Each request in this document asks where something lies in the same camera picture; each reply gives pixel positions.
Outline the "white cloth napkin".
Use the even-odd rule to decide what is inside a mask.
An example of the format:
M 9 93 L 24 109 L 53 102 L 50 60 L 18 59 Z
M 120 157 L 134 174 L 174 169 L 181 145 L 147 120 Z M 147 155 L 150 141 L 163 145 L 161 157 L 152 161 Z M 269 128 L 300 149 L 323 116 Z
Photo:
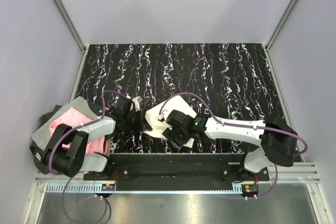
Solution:
M 184 136 L 179 130 L 179 126 L 187 116 L 195 118 L 197 113 L 180 95 L 176 95 L 146 111 L 143 133 L 154 138 L 170 140 L 182 147 L 192 148 L 194 138 Z

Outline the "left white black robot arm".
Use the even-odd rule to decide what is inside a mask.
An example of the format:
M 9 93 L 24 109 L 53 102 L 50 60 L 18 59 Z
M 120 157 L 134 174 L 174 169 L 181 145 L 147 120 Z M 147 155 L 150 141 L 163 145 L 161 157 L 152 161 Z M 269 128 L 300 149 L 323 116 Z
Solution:
M 82 97 L 55 111 L 35 133 L 30 149 L 34 163 L 43 174 L 74 177 L 95 172 L 103 180 L 113 175 L 105 144 L 120 132 L 144 129 L 142 98 L 120 96 L 114 106 L 98 106 Z

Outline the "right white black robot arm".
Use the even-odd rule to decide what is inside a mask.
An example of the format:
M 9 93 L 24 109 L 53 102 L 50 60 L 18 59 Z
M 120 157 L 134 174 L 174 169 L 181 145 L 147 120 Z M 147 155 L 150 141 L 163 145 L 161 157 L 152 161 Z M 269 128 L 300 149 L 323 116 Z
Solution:
M 297 154 L 297 133 L 281 119 L 239 121 L 208 114 L 192 117 L 173 110 L 162 116 L 161 121 L 168 124 L 163 135 L 180 146 L 200 138 L 228 139 L 256 146 L 254 151 L 245 154 L 238 167 L 239 176 L 244 180 L 252 179 L 272 164 L 291 167 Z

